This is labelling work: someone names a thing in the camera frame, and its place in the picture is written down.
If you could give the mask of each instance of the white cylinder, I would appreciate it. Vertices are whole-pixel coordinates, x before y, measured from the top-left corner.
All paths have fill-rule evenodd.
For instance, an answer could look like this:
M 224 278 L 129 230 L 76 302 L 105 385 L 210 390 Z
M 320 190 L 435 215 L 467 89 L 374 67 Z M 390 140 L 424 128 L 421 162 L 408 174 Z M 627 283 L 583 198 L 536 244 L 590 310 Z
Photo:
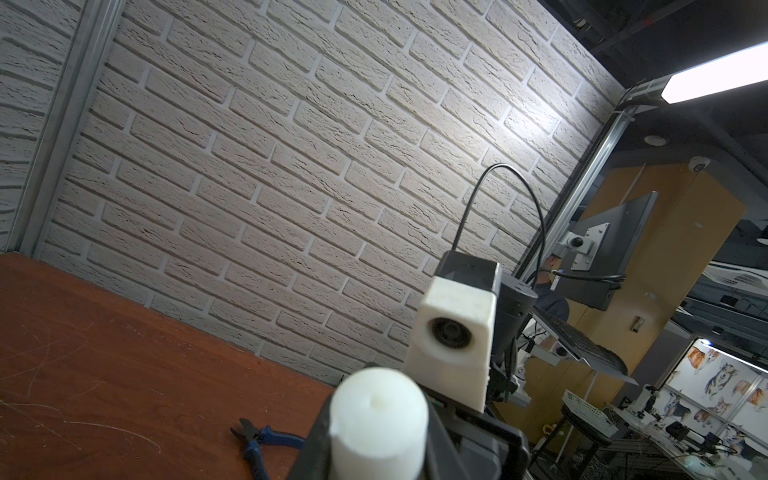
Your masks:
M 406 374 L 386 368 L 346 378 L 330 406 L 331 461 L 338 480 L 414 480 L 422 471 L 429 409 Z

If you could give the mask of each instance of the monitor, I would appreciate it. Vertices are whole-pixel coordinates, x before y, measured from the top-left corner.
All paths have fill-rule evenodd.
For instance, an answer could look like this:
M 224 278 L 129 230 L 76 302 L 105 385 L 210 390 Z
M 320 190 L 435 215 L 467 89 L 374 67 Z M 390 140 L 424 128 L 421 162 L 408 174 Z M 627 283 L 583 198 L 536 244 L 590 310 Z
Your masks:
M 562 272 L 578 276 L 623 274 L 658 197 L 658 192 L 651 192 L 578 221 L 571 232 L 590 238 L 594 249 L 589 255 L 569 250 L 560 265 Z M 615 293 L 607 283 L 561 276 L 555 278 L 553 288 L 558 295 L 603 311 Z

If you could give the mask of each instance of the fluorescent light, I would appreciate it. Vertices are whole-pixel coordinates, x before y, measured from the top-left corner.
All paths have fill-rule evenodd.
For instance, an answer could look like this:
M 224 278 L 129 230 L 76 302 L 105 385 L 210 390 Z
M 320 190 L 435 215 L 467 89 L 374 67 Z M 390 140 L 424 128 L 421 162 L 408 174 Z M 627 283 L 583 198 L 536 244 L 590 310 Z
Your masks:
M 672 75 L 661 97 L 667 103 L 699 98 L 768 80 L 768 42 Z

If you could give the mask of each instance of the camera lens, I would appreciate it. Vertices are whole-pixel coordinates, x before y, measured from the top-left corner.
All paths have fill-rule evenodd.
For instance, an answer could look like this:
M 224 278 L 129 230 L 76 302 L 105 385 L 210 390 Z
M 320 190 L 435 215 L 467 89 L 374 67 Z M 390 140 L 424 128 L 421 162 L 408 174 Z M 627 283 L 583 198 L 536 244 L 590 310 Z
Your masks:
M 435 319 L 432 323 L 432 334 L 438 342 L 451 349 L 463 349 L 472 339 L 472 334 L 467 327 L 446 318 Z

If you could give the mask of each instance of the security camera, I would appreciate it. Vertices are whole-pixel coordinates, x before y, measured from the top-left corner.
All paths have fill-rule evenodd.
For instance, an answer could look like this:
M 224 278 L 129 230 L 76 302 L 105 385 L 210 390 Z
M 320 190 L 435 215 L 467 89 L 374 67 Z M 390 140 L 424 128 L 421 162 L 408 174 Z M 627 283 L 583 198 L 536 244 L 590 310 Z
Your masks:
M 707 157 L 692 157 L 688 162 L 688 170 L 694 173 L 701 172 L 703 169 L 707 168 L 707 165 L 709 165 L 711 161 L 712 160 Z

